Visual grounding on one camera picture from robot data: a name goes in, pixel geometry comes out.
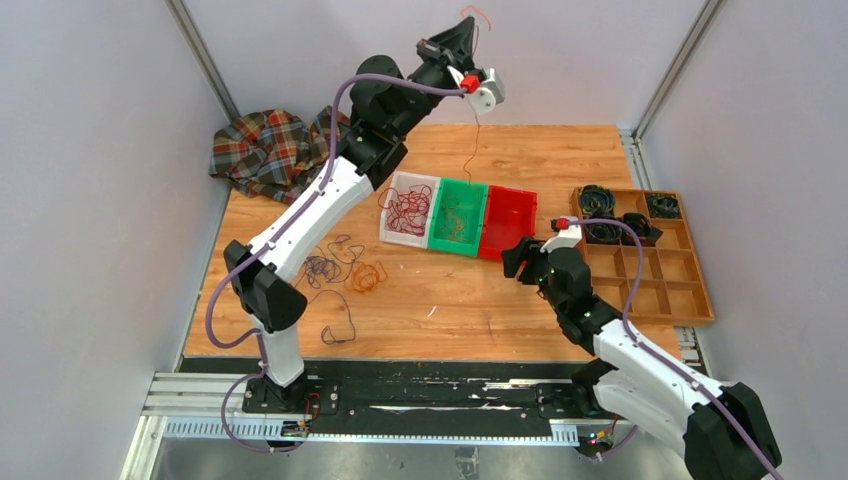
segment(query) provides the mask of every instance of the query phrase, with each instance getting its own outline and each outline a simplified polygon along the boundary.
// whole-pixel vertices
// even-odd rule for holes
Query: white bin
[[[392,177],[391,184],[391,188],[394,190],[389,190],[383,200],[383,212],[380,214],[380,241],[408,245],[410,247],[427,248],[430,238],[430,224],[433,221],[433,210],[436,207],[436,198],[439,195],[439,185],[441,182],[442,180],[439,177],[396,171],[394,177]],[[427,185],[433,190],[433,194],[430,197],[430,210],[427,212],[427,219],[424,226],[424,236],[418,237],[408,233],[389,230],[387,225],[389,211],[385,207],[389,205],[390,201],[397,200],[397,193],[395,192],[403,195],[409,193],[410,187],[416,185]]]

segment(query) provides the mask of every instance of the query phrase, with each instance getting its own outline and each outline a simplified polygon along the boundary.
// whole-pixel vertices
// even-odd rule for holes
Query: red bin
[[[489,186],[477,256],[501,261],[502,250],[518,245],[521,237],[535,234],[536,193]]]

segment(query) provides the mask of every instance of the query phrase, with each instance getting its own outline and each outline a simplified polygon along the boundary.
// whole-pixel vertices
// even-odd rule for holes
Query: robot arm
[[[338,157],[325,164],[316,181],[273,225],[248,245],[233,241],[224,251],[233,289],[262,337],[265,372],[278,388],[275,396],[290,399],[292,406],[303,397],[306,377],[297,320],[307,301],[291,282],[309,252],[354,205],[389,178],[406,155],[406,135],[444,95],[466,94],[477,113],[489,112],[504,100],[494,69],[474,67],[473,32],[474,19],[467,17],[421,40],[417,51],[423,62],[409,80],[385,55],[363,62],[346,83],[353,84],[352,125],[338,142]]]
[[[557,234],[547,242],[525,237],[503,252],[504,276],[537,286],[569,341],[598,357],[572,377],[583,413],[606,410],[628,418],[673,448],[695,480],[763,478],[768,470],[717,401],[765,460],[780,465],[756,393],[743,383],[725,386],[692,370],[625,323],[621,312],[592,292],[589,266],[574,248],[582,238],[580,226],[563,217],[552,227]]]

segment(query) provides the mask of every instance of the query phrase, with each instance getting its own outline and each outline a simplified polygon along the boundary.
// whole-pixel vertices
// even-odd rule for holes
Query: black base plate
[[[309,408],[312,412],[315,412],[320,406],[319,412],[321,415],[335,415],[339,410],[339,390],[339,382],[324,379],[307,380],[303,398],[296,403],[294,408],[287,409],[282,405],[280,399],[278,399],[277,393],[271,391],[266,381],[261,378],[255,378],[247,382],[242,410],[245,413],[303,413],[305,415],[306,399],[308,398]],[[310,394],[319,395],[321,401],[316,402],[315,396]]]

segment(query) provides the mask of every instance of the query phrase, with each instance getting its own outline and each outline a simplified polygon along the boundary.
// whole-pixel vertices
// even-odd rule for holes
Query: wooden organizer box
[[[574,215],[583,219],[578,201],[582,188],[571,197]],[[683,202],[676,192],[646,190],[613,190],[616,218],[629,212],[648,217],[651,224],[663,231],[656,247],[644,247],[645,264],[642,282],[630,308],[630,319],[637,324],[663,324],[699,327],[714,320],[713,309],[701,264],[695,253],[692,233],[686,221]],[[646,194],[673,195],[680,204],[680,219],[653,218],[648,211]],[[633,287],[639,255],[635,246],[597,245],[583,240],[577,245],[592,271],[595,293],[619,310]]]

